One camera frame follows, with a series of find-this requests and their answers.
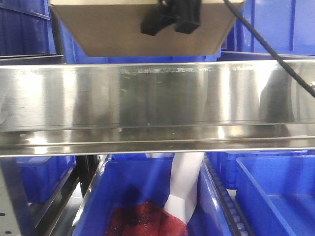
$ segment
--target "shelf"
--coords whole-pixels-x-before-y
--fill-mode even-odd
[[[62,55],[25,55],[0,57],[0,65],[49,65],[64,64]]]
[[[0,101],[0,156],[315,147],[314,99],[272,60],[0,66]]]

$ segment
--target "blue storage box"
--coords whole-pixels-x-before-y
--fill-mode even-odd
[[[228,189],[236,188],[237,164],[236,159],[244,156],[297,156],[306,155],[307,150],[298,151],[230,151],[208,152],[208,158],[216,169],[218,175]]]
[[[0,56],[56,53],[47,0],[0,1]]]
[[[58,176],[62,179],[72,166],[76,164],[75,156],[57,156]]]
[[[242,157],[237,195],[256,236],[315,235],[315,156]]]
[[[62,23],[60,23],[60,31],[63,53],[68,64],[210,62],[217,61],[221,55],[219,51],[216,55],[209,56],[88,57]]]
[[[134,160],[134,159],[147,159],[145,153],[123,153],[111,155],[111,160]]]
[[[243,16],[277,53],[315,55],[314,0],[247,0]],[[230,32],[225,48],[266,52],[240,21]]]
[[[147,200],[160,207],[169,195],[171,158],[109,161],[88,198],[73,236],[104,236],[116,207],[135,206]],[[198,203],[188,223],[189,236],[231,236],[220,201],[202,165]]]
[[[28,202],[47,201],[60,180],[57,157],[18,157],[16,160]]]

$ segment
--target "reflective metal surface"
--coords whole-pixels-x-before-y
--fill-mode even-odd
[[[0,155],[312,148],[313,104],[275,61],[1,66]]]
[[[72,167],[45,203],[31,204],[30,209],[38,236],[51,235],[78,182],[78,170]]]
[[[0,57],[0,65],[65,64],[63,55],[25,55]]]
[[[93,178],[92,178],[92,180],[90,182],[89,188],[86,191],[86,193],[85,193],[85,195],[84,195],[84,197],[82,199],[80,207],[78,208],[78,210],[76,212],[76,215],[75,215],[75,217],[74,217],[74,219],[72,221],[71,228],[68,228],[67,233],[64,234],[64,235],[67,235],[67,236],[72,235],[75,227],[77,226],[77,223],[78,223],[79,219],[81,218],[82,212],[83,212],[84,207],[85,207],[85,205],[86,205],[86,203],[87,203],[87,201],[88,201],[88,199],[90,197],[92,189],[94,189],[94,188],[97,189],[99,187],[99,182],[100,182],[101,177],[102,177],[102,175],[104,173],[105,166],[106,166],[106,164],[108,162],[108,155],[98,155],[98,160],[99,160],[99,162],[98,162],[97,169],[96,169],[96,171],[95,171],[95,173],[93,175]]]
[[[315,59],[314,56],[306,55],[290,55],[279,54],[285,60],[301,60],[301,59]],[[233,52],[222,51],[219,61],[240,61],[240,60],[273,60],[274,58],[269,53],[249,53],[249,52]]]
[[[230,0],[241,11],[244,0]],[[51,10],[90,57],[216,55],[236,18],[222,0],[202,0],[192,34],[165,27],[155,36],[141,24],[157,0],[50,0]]]
[[[73,233],[73,220],[82,203],[81,188],[78,184],[69,201],[65,205],[58,222],[50,236],[71,236]]]

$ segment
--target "cardboard box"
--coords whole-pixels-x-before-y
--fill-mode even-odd
[[[231,0],[241,10],[245,0]],[[157,0],[50,0],[52,10],[90,57],[196,56],[218,52],[235,17],[223,0],[203,0],[201,26],[192,34],[174,25],[156,36],[141,22]]]

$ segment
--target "blue plastic crate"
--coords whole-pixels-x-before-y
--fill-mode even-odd
[[[49,16],[47,0],[1,0],[0,7],[18,12],[35,13]]]
[[[315,155],[315,149],[308,150],[307,155]]]
[[[139,159],[147,159],[145,153],[123,153],[123,154],[113,154],[111,155],[111,160],[119,161],[119,160],[139,160]]]
[[[315,235],[315,156],[237,163],[236,200],[256,236]]]
[[[230,152],[208,152],[208,158],[221,177],[224,186],[228,189],[236,188],[236,175],[238,157],[245,156],[301,156],[306,155],[307,150],[298,151],[230,151]]]
[[[40,2],[44,11],[35,1],[0,1],[0,56],[56,52],[48,4]]]
[[[314,0],[247,0],[243,16],[276,52],[315,55]],[[240,21],[227,38],[226,50],[266,52]]]
[[[103,236],[116,207],[146,200],[163,207],[170,186],[172,159],[111,161],[89,196],[73,236]],[[198,203],[188,223],[189,236],[231,236],[205,166],[198,179]]]
[[[62,179],[72,166],[76,164],[75,156],[57,156],[58,176]]]
[[[62,23],[60,23],[60,31],[63,53],[68,64],[210,62],[217,61],[221,55],[219,51],[216,55],[209,56],[88,57]]]
[[[57,157],[18,157],[22,182],[28,202],[47,201],[59,182]]]

